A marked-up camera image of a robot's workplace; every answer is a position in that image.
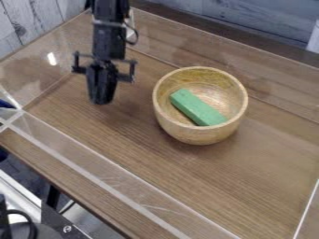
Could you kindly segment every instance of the wooden table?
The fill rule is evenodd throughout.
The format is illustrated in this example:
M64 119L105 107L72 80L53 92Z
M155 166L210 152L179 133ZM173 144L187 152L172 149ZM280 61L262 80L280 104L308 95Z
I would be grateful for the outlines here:
M136 10L137 82L92 105L71 53L89 52L83 14L0 64L23 107L0 144L133 238L292 238L319 178L319 68ZM48 62L52 53L55 63ZM234 74L251 95L236 134L181 144L159 127L152 89L180 66Z

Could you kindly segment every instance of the metal bolt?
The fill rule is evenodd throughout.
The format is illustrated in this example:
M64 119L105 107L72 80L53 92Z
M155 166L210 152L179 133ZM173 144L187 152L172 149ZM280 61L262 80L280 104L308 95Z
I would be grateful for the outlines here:
M64 226L64 233L69 233L72 231L72 227L71 226Z

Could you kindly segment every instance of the green block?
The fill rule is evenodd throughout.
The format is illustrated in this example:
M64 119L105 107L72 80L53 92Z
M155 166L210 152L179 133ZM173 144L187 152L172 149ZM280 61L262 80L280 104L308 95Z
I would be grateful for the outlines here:
M180 89L169 96L172 105L198 126L212 126L227 121L226 117L191 92Z

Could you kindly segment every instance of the bamboo bowl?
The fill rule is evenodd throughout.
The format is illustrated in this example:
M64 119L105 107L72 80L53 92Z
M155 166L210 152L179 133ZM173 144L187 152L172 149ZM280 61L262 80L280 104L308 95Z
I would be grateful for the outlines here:
M180 88L219 110L227 122L196 126L169 102L169 95ZM159 80L153 89L153 107L159 125L171 136L191 145L211 145L235 132L248 107L248 94L228 73L211 67L188 67Z

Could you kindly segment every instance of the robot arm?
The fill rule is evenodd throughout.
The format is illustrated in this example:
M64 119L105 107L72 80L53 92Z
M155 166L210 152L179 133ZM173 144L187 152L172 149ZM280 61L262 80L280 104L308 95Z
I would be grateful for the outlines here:
M93 44L92 54L73 54L72 72L85 74L89 100L96 105L109 104L119 81L132 82L137 62L125 60L127 29L124 20L129 17L128 0L92 1ZM92 58L88 67L80 66L80 57ZM129 64L129 73L119 72L113 61Z

